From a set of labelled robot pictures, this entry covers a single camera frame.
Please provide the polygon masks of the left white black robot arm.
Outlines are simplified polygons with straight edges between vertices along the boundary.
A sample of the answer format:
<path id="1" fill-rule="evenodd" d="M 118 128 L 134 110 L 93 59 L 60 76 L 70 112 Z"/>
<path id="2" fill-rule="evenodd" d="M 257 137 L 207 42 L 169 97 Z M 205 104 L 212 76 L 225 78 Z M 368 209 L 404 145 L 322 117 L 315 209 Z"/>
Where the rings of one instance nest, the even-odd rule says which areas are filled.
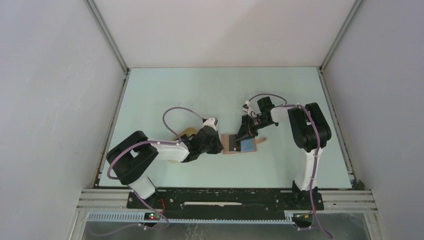
<path id="1" fill-rule="evenodd" d="M 148 167 L 157 162 L 188 163 L 201 154 L 216 155 L 224 149 L 217 130 L 205 125 L 200 130 L 189 127 L 176 140 L 153 140 L 141 130 L 135 131 L 111 149 L 106 160 L 106 175 L 138 193 L 138 201 L 145 208 L 158 202 L 156 187 L 146 174 Z"/>

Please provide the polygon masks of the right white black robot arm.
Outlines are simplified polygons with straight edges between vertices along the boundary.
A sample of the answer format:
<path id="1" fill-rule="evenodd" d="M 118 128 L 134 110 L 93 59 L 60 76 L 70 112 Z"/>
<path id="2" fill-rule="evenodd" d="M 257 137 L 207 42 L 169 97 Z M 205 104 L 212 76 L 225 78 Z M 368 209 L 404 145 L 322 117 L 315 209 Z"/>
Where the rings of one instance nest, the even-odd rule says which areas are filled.
<path id="1" fill-rule="evenodd" d="M 246 144 L 259 135 L 265 127 L 288 121 L 294 143 L 304 151 L 304 159 L 299 162 L 299 170 L 293 181 L 296 189 L 291 194 L 291 204 L 297 209 L 304 209 L 311 202 L 307 191 L 317 187 L 317 169 L 323 148 L 332 138 L 330 126 L 319 105 L 312 102 L 306 105 L 282 104 L 274 105 L 269 94 L 257 101 L 259 112 L 254 112 L 251 100 L 242 106 L 244 115 L 241 125 L 234 136 L 236 144 Z"/>

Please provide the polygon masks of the yellow oval tray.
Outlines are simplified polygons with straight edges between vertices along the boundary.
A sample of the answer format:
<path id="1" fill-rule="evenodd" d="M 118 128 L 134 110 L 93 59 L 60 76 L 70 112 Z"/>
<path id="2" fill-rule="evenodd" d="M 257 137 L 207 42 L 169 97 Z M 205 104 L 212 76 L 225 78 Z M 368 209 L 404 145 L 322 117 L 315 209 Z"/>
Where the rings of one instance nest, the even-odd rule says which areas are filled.
<path id="1" fill-rule="evenodd" d="M 183 163 L 189 163 L 194 160 L 193 157 L 195 155 L 195 147 L 192 143 L 192 138 L 198 133 L 198 131 L 199 130 L 195 127 L 188 127 L 171 139 L 172 141 L 177 141 L 179 138 L 181 138 L 182 142 L 187 146 L 189 154 L 182 161 Z"/>

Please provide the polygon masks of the black VIP credit card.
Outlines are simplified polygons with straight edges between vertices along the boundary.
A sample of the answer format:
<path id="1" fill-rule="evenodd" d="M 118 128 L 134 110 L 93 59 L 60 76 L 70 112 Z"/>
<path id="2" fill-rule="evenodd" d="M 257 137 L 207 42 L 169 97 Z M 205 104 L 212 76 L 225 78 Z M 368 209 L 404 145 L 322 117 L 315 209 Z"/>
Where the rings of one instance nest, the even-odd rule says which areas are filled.
<path id="1" fill-rule="evenodd" d="M 241 142 L 236 140 L 235 134 L 230 134 L 228 136 L 228 150 L 230 152 L 240 152 L 241 151 Z"/>

